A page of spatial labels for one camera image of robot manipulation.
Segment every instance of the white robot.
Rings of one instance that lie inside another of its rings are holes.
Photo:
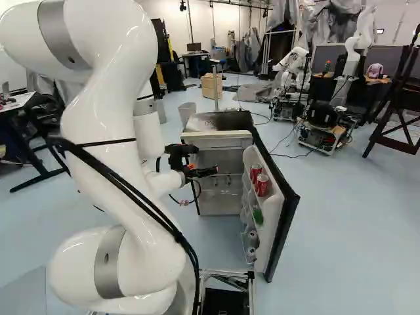
[[[293,48],[278,64],[272,67],[281,74],[280,89],[278,93],[285,94],[292,85],[292,75],[296,75],[296,89],[308,90],[310,82],[310,69],[304,72],[308,51],[302,47]]]
[[[0,42],[17,63],[37,73],[86,82],[62,116],[62,136],[74,144],[100,142],[84,150],[179,228],[159,197],[181,187],[184,174],[155,173],[140,162],[163,153],[158,114],[137,103],[133,123],[137,97],[150,94],[158,55],[142,7],[134,0],[23,3],[1,17]],[[70,152],[66,161],[80,191],[120,225],[63,242],[49,265],[53,291],[65,303],[99,312],[191,314],[196,275],[181,244],[84,161]]]
[[[366,6],[359,14],[357,19],[357,28],[352,37],[346,40],[345,47],[347,50],[347,61],[343,70],[343,75],[337,78],[337,85],[331,100],[331,105],[345,106],[347,94],[350,90],[352,82],[357,79],[356,70],[359,65],[360,57],[365,56],[368,49],[375,42],[375,12],[377,3]]]

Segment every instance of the light blue floor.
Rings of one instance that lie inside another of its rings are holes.
[[[235,85],[227,75],[224,85]],[[240,77],[240,84],[256,82]],[[238,107],[234,93],[224,93],[220,108]],[[178,142],[178,106],[196,102],[198,112],[214,109],[201,89],[168,94],[166,143]],[[241,103],[269,116],[264,104]],[[255,116],[255,123],[265,119]],[[288,122],[257,127],[270,150],[291,130]],[[362,152],[374,126],[354,132],[354,141],[332,157],[274,160],[301,196],[274,281],[257,280],[257,314],[355,315],[420,312],[420,162],[380,145],[369,158]],[[276,153],[297,155],[306,148],[285,141]],[[48,168],[56,165],[47,151],[39,153]],[[0,178],[0,287],[47,263],[56,246],[76,231],[112,222],[77,193],[66,174],[10,194],[9,189],[33,176],[27,167]],[[189,198],[188,188],[174,195]],[[194,206],[167,206],[198,252],[203,267],[243,268],[236,218],[198,217]],[[25,297],[16,297],[22,303]],[[60,304],[47,290],[49,314],[83,314]]]

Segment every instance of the red soda can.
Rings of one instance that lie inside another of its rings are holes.
[[[264,197],[267,195],[268,193],[268,183],[269,183],[269,178],[267,175],[265,174],[258,174],[257,175],[257,195],[258,197]]]
[[[249,171],[249,179],[255,184],[257,182],[257,175],[261,174],[263,171],[263,166],[260,163],[252,164],[251,170]]]

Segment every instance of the monitor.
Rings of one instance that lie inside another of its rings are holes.
[[[400,63],[401,53],[402,46],[372,46],[366,54],[366,61],[363,69],[364,73],[366,73],[371,64],[382,64],[383,74],[394,77],[398,64]]]
[[[186,50],[188,52],[200,51],[201,50],[201,43],[186,44]]]
[[[331,67],[329,70],[330,72],[334,72],[338,57],[345,53],[347,53],[347,51],[344,43],[317,45],[312,56],[312,73],[318,74],[323,72],[328,60],[331,61]]]

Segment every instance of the black stand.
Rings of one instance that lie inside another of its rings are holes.
[[[32,184],[36,184],[37,182],[41,182],[42,180],[49,179],[65,171],[63,168],[54,171],[48,171],[42,164],[42,161],[38,159],[33,150],[29,147],[24,137],[20,134],[19,131],[15,129],[7,113],[3,113],[3,115],[0,117],[0,123],[2,124],[2,128],[4,128],[5,132],[10,136],[19,150],[39,172],[39,176],[36,176],[33,179],[30,179],[26,182],[23,182],[22,184],[19,184],[18,186],[11,188],[10,192],[17,192],[18,190],[26,188]]]
[[[402,61],[404,65],[407,64],[405,66],[404,74],[403,76],[399,75],[396,78],[395,83],[393,83],[393,86],[391,87],[392,91],[386,96],[386,98],[381,103],[386,104],[388,100],[391,99],[391,102],[384,116],[381,118],[375,131],[370,136],[370,142],[365,152],[363,153],[363,158],[366,158],[369,155],[373,146],[376,143],[382,144],[383,146],[386,146],[388,148],[392,148],[413,155],[415,155],[419,150],[420,139],[417,141],[416,144],[414,144],[407,126],[412,123],[415,123],[416,121],[420,121],[420,117],[411,119],[409,121],[405,121],[403,116],[404,110],[413,110],[415,112],[420,112],[420,106],[417,105],[420,100],[420,85],[408,83],[408,79],[410,77],[411,71],[417,60],[418,55],[419,47],[404,47]],[[400,119],[400,125],[391,128],[387,131],[383,131],[383,129],[387,126],[387,123],[389,122],[392,114],[398,115]],[[399,129],[403,129],[408,143],[400,142],[398,140],[394,140],[385,136]]]

